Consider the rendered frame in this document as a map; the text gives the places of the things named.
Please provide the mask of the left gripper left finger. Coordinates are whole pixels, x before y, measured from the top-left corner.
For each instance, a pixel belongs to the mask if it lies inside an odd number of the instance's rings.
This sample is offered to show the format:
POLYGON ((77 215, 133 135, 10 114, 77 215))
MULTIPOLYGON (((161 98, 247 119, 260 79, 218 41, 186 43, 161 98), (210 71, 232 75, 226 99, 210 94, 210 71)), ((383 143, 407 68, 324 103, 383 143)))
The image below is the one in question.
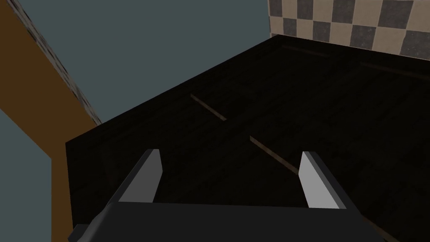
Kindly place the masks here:
POLYGON ((159 150, 148 150, 133 168, 130 174, 131 178, 127 179, 125 189, 118 201, 153 202, 162 173, 163 167, 159 150))

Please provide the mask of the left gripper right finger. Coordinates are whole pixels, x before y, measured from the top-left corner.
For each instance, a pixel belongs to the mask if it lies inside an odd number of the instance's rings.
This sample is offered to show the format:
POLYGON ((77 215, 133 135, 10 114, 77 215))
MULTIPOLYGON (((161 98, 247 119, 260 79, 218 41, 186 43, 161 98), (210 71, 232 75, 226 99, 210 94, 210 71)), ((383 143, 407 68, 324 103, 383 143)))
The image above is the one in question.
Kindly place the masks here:
POLYGON ((302 152, 299 179, 309 208, 346 208, 310 152, 302 152))

